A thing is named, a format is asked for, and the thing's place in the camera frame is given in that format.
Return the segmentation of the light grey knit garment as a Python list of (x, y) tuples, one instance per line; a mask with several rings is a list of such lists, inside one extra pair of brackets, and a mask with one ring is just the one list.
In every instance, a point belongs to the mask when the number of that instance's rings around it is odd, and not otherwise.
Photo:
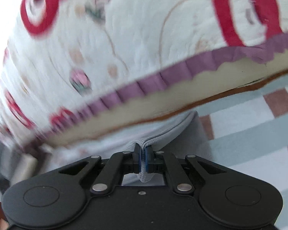
[(139, 145), (142, 150), (151, 146), (154, 151), (173, 151), (178, 156), (184, 156), (192, 144), (208, 145), (196, 111), (161, 122), (128, 127), (99, 140), (61, 146), (44, 143), (26, 153), (0, 128), (0, 200), (4, 192), (19, 181), (92, 155), (107, 159), (117, 152), (133, 151)]

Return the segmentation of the white quilt red pattern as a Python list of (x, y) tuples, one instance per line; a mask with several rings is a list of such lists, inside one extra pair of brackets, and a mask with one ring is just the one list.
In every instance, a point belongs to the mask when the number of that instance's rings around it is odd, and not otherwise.
[(288, 0), (0, 0), (0, 139), (95, 139), (286, 69)]

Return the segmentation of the checkered pastel rug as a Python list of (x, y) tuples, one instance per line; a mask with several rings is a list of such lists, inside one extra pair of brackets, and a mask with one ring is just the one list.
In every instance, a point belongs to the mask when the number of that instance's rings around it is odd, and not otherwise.
[(197, 153), (288, 197), (288, 74), (259, 90), (197, 107), (208, 137)]

